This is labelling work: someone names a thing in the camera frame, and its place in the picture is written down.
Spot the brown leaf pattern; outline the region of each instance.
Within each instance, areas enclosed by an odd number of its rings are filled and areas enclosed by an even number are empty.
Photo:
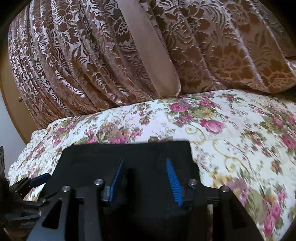
[[[182,93],[296,83],[296,48],[257,0],[140,0]],[[37,126],[158,97],[115,0],[33,0],[11,23],[9,56]]]

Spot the quilted fabric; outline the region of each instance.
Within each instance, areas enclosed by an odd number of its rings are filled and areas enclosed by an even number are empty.
[[[8,177],[53,173],[72,144],[189,140],[202,183],[228,185],[265,240],[280,240],[296,214],[295,113],[284,95],[220,90],[64,118],[32,134]]]

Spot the floral bedspread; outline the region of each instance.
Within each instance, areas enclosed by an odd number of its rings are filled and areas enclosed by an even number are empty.
[[[280,240],[296,215],[295,115],[284,96],[221,90],[65,118],[32,134],[8,178],[52,174],[72,144],[189,140],[202,183],[229,186],[265,240]]]

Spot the metal bolt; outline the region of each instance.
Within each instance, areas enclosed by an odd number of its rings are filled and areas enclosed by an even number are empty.
[[[103,179],[97,179],[94,181],[96,185],[101,185],[103,183]]]
[[[70,186],[63,186],[62,191],[63,192],[68,192],[70,190]]]
[[[190,185],[196,185],[197,184],[197,181],[195,179],[190,179],[188,184]]]
[[[228,186],[222,186],[221,187],[221,191],[222,192],[229,192],[230,191],[230,188]]]

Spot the bedspread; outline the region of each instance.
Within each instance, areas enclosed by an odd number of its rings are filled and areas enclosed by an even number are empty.
[[[229,186],[262,236],[280,240],[296,214],[295,114],[283,95],[221,90],[64,118],[32,134],[8,178],[52,174],[72,144],[189,140],[202,183]]]

